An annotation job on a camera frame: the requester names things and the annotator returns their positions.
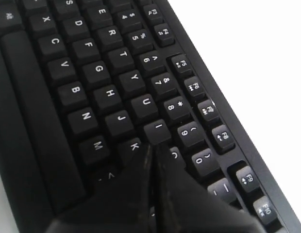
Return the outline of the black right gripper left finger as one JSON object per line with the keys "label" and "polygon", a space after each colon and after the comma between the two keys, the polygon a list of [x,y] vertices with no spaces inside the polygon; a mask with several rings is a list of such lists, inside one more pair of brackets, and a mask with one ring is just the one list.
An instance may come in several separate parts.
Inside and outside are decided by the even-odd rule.
{"label": "black right gripper left finger", "polygon": [[147,233],[153,147],[144,143],[121,173],[90,199],[56,217],[48,233]]}

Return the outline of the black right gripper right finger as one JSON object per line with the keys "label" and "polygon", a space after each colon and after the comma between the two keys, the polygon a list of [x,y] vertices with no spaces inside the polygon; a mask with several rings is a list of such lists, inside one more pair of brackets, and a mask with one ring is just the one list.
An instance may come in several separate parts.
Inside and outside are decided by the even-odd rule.
{"label": "black right gripper right finger", "polygon": [[211,195],[175,160],[167,145],[153,148],[159,233],[263,233],[259,220]]}

